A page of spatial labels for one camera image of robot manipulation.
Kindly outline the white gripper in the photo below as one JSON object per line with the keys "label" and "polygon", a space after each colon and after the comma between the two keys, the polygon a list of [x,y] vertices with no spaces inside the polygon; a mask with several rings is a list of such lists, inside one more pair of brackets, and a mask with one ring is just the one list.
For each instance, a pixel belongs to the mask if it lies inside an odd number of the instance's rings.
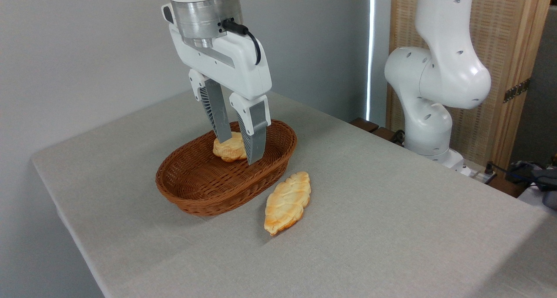
{"label": "white gripper", "polygon": [[224,143],[232,137],[223,85],[235,92],[229,102],[237,112],[248,164],[259,161],[266,149],[266,129],[271,125],[263,94],[271,89],[272,80],[263,46],[259,46],[261,60],[256,65],[251,38],[227,33],[215,38],[211,48],[195,47],[191,40],[182,39],[177,19],[173,21],[168,26],[175,49],[183,64],[191,68],[188,76],[195,99],[203,104],[218,141]]}

